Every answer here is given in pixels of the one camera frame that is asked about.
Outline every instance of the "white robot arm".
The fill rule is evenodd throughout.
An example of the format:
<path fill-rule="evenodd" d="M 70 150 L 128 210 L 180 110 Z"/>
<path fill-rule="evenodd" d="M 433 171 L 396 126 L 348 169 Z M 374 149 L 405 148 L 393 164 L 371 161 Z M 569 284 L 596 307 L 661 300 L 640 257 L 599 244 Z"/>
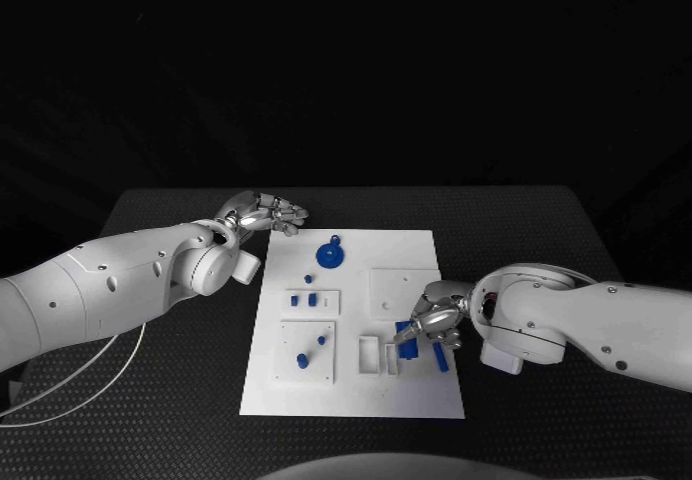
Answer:
<path fill-rule="evenodd" d="M 92 240 L 0 279 L 0 371 L 128 331 L 230 277 L 247 284 L 259 260 L 240 243 L 255 230 L 295 235 L 305 217 L 286 200 L 243 192 L 213 220 Z"/>
<path fill-rule="evenodd" d="M 484 338 L 482 363 L 511 374 L 524 360 L 559 363 L 569 341 L 605 370 L 692 391 L 692 293 L 516 264 L 475 285 L 429 284 L 395 343 L 426 334 L 458 348 L 464 317 Z"/>

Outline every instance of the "black background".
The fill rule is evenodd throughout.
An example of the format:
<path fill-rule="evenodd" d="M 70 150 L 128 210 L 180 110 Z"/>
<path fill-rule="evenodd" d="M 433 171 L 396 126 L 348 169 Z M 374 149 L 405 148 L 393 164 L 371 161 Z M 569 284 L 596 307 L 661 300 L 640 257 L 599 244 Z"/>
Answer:
<path fill-rule="evenodd" d="M 129 188 L 560 184 L 624 277 L 692 289 L 686 8 L 340 4 L 4 23 L 0 276 L 93 238 Z"/>

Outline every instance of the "small blue part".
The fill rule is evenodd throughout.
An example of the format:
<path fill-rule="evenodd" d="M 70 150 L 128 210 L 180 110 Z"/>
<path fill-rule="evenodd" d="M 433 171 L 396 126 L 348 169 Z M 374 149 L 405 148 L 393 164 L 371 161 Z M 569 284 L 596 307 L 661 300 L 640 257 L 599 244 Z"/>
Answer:
<path fill-rule="evenodd" d="M 410 323 L 410 320 L 406 320 L 405 322 L 396 322 L 396 333 L 399 333 L 410 325 Z M 406 340 L 399 345 L 399 358 L 405 358 L 406 360 L 418 358 L 418 341 L 415 338 Z"/>
<path fill-rule="evenodd" d="M 307 368 L 307 357 L 304 353 L 298 355 L 298 367 Z"/>
<path fill-rule="evenodd" d="M 442 346 L 438 343 L 432 344 L 432 349 L 435 350 L 436 365 L 441 372 L 448 372 L 449 367 L 446 365 L 446 359 L 444 358 Z"/>
<path fill-rule="evenodd" d="M 338 235 L 331 236 L 331 240 L 317 249 L 317 263 L 320 267 L 335 268 L 343 262 L 343 249 L 338 246 L 341 239 Z"/>

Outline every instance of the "dark gray table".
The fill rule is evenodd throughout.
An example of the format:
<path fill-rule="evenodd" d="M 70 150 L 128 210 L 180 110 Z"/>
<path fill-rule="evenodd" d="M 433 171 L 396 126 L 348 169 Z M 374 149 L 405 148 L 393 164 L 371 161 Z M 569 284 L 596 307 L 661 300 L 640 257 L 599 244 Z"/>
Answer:
<path fill-rule="evenodd" d="M 129 191 L 103 235 L 206 218 L 237 191 Z M 308 208 L 307 227 L 432 230 L 442 278 L 475 281 L 510 263 L 543 262 L 619 279 L 562 187 L 266 191 Z M 266 243 L 258 234 L 246 246 L 262 259 Z M 40 427 L 0 431 L 8 478 L 253 478 L 307 460 L 374 451 L 459 456 L 546 477 L 692 474 L 687 394 L 606 373 L 573 348 L 562 364 L 526 364 L 510 376 L 481 365 L 468 324 L 455 354 L 467 420 L 237 416 L 262 273 L 250 286 L 230 282 L 148 324 L 128 372 L 87 407 Z M 109 380 L 135 337 L 136 331 L 124 335 L 74 383 L 7 421 L 76 405 Z M 38 358 L 21 398 L 62 379 L 100 345 Z"/>

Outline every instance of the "cable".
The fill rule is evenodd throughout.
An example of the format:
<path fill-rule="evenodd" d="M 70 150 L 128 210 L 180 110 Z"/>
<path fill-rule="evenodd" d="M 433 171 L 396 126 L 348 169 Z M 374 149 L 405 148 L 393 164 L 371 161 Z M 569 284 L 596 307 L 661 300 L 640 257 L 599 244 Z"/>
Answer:
<path fill-rule="evenodd" d="M 18 405 L 14 405 L 11 408 L 8 408 L 4 412 L 0 412 L 0 417 L 4 417 L 10 413 L 15 412 L 18 409 L 24 408 L 28 406 L 33 402 L 40 400 L 46 395 L 49 395 L 51 392 L 54 392 L 86 369 L 86 367 L 96 361 L 98 357 L 103 354 L 103 352 L 108 350 L 108 347 L 111 346 L 112 342 L 118 338 L 118 335 L 115 335 L 111 338 L 111 341 L 105 344 L 103 348 L 100 351 L 90 357 L 90 360 L 79 367 L 79 369 L 72 373 L 72 375 L 62 380 L 62 382 L 56 383 L 44 392 L 38 393 L 33 398 L 30 398 L 25 402 L 20 403 Z"/>
<path fill-rule="evenodd" d="M 126 370 L 126 367 L 129 366 L 129 362 L 132 361 L 132 358 L 134 358 L 134 355 L 136 354 L 136 350 L 139 348 L 139 344 L 141 344 L 141 339 L 144 337 L 144 327 L 145 327 L 145 324 L 141 325 L 141 330 L 139 330 L 139 337 L 136 339 L 136 344 L 134 345 L 134 350 L 132 350 L 132 353 L 129 354 L 129 358 L 126 359 L 126 362 L 125 364 L 122 365 L 122 368 L 119 369 L 119 372 L 115 374 L 115 376 L 112 377 L 111 381 L 105 384 L 105 387 L 100 388 L 100 390 L 73 408 L 70 408 L 66 412 L 60 413 L 59 415 L 56 415 L 54 417 L 50 417 L 50 418 L 46 418 L 44 420 L 38 420 L 36 422 L 30 422 L 30 423 L 17 423 L 17 424 L 8 424 L 8 425 L 1 425 L 0 424 L 0 428 L 20 428 L 20 427 L 33 427 L 34 425 L 40 425 L 41 423 L 46 423 L 46 422 L 51 422 L 53 420 L 57 420 L 60 417 L 63 417 L 64 415 L 69 415 L 72 412 L 74 412 L 76 410 L 79 410 L 92 400 L 95 400 L 99 395 L 108 390 L 108 388 L 111 387 L 111 385 L 115 383 L 115 381 L 118 380 L 119 376 L 122 375 L 122 373 L 125 372 Z"/>

